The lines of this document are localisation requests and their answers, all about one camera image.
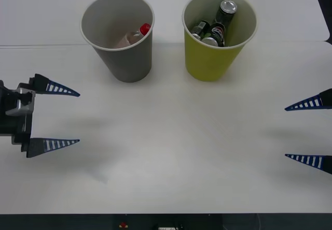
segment cable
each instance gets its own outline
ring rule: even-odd
[[[260,217],[259,217],[259,214],[257,214],[257,218],[258,218],[258,224],[259,224],[258,230],[260,230],[260,228],[261,228],[261,224],[260,224]]]

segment can lid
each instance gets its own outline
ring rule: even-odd
[[[226,13],[235,13],[238,10],[238,7],[235,4],[235,2],[231,0],[223,0],[220,3],[220,8],[222,9],[222,11]]]
[[[151,26],[148,23],[144,23],[141,27],[140,27],[140,33],[143,35],[146,35],[147,32],[149,32]]]
[[[202,40],[202,42],[205,44],[208,44],[210,46],[218,47],[218,42],[214,38],[211,38],[211,37],[204,38]]]

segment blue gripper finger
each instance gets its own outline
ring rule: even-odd
[[[285,154],[285,156],[287,156],[295,161],[298,161],[300,163],[306,164],[310,167],[324,170],[323,162],[324,162],[325,156],[312,156],[312,155],[306,156],[306,155],[297,155],[297,154]]]
[[[298,110],[315,110],[315,109],[327,109],[323,106],[321,97],[319,95],[304,99],[300,102],[292,104],[286,107],[286,111],[298,111]]]
[[[286,111],[332,109],[332,89],[285,108]]]
[[[78,142],[79,139],[31,138],[30,145],[27,148],[26,157],[38,156],[46,152],[65,148]]]
[[[79,97],[80,94],[69,87],[63,86],[57,82],[49,81],[45,90],[45,94],[59,94]]]
[[[38,94],[59,94],[79,97],[80,94],[69,87],[63,86],[57,82],[51,81],[49,78],[40,74],[35,74],[35,77],[30,78],[30,89]]]

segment paper cup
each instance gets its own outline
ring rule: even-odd
[[[127,32],[137,31],[144,23],[151,29],[140,41],[114,48]],[[80,29],[118,80],[136,82],[151,69],[154,23],[153,9],[145,0],[96,0],[84,12]]]
[[[185,28],[185,56],[187,71],[196,79],[215,81],[224,75],[244,45],[257,31],[257,16],[246,0],[232,0],[238,10],[226,29],[225,47],[207,45],[190,33],[200,20],[214,22],[223,0],[191,0],[184,8],[182,23]]]

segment cup rim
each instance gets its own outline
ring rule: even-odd
[[[127,50],[127,49],[130,49],[130,48],[132,48],[132,47],[137,46],[138,44],[140,44],[143,40],[145,40],[145,39],[146,39],[146,38],[152,33],[152,29],[153,29],[153,27],[154,27],[154,25],[155,25],[155,13],[154,13],[154,10],[152,9],[152,6],[150,5],[150,3],[148,3],[146,0],[142,0],[142,1],[145,2],[145,4],[150,8],[150,10],[151,10],[151,12],[152,12],[152,23],[151,23],[151,28],[150,28],[149,32],[148,32],[148,33],[147,33],[142,39],[140,39],[140,40],[139,40],[138,42],[136,42],[135,44],[132,44],[132,45],[130,45],[130,46],[128,46],[128,47],[122,47],[122,48],[105,48],[105,47],[100,47],[100,46],[98,46],[98,45],[92,43],[91,41],[89,41],[89,40],[86,38],[86,36],[85,36],[85,34],[84,34],[83,30],[82,30],[82,21],[83,21],[83,17],[84,17],[84,15],[85,15],[86,11],[88,10],[88,8],[89,8],[92,4],[94,4],[96,1],[98,1],[98,0],[93,0],[93,1],[92,1],[92,2],[86,7],[86,9],[84,10],[84,13],[83,13],[83,15],[82,15],[82,17],[81,17],[81,21],[80,21],[80,31],[81,31],[81,35],[83,36],[84,40],[85,40],[87,43],[89,43],[91,46],[93,46],[93,47],[95,47],[95,48],[97,48],[97,49],[104,50],[104,51],[109,51],[109,52],[123,51],[123,50]]]
[[[255,34],[256,34],[256,32],[257,32],[257,29],[258,29],[258,18],[257,18],[257,13],[256,13],[256,10],[255,10],[255,8],[253,7],[253,5],[252,5],[250,2],[248,2],[247,0],[244,0],[246,3],[249,4],[249,6],[250,6],[251,9],[253,10],[254,15],[255,15],[255,17],[256,17],[256,27],[255,27],[253,33],[251,34],[251,36],[250,36],[247,40],[245,40],[244,42],[242,42],[242,43],[240,43],[240,44],[237,44],[237,45],[235,45],[235,46],[230,46],[230,47],[214,47],[214,46],[211,46],[211,45],[208,45],[208,44],[206,44],[206,43],[201,42],[200,40],[198,40],[198,39],[196,39],[195,37],[193,37],[193,35],[192,35],[192,34],[190,33],[190,31],[188,30],[187,25],[186,25],[186,23],[185,23],[185,11],[186,11],[186,8],[188,7],[189,3],[191,3],[192,1],[193,1],[193,0],[189,0],[189,1],[187,2],[186,6],[185,6],[184,9],[183,9],[183,12],[182,12],[182,24],[183,24],[183,27],[185,28],[185,31],[189,34],[189,36],[190,36],[193,40],[195,40],[196,42],[198,42],[199,44],[201,44],[201,45],[203,45],[203,46],[205,46],[205,47],[209,47],[209,48],[212,48],[212,49],[216,49],[216,50],[221,50],[221,51],[223,51],[223,50],[229,50],[229,49],[234,49],[234,48],[242,47],[242,46],[244,46],[245,44],[247,44],[247,43],[248,43],[248,42],[249,42],[249,41],[255,36]]]

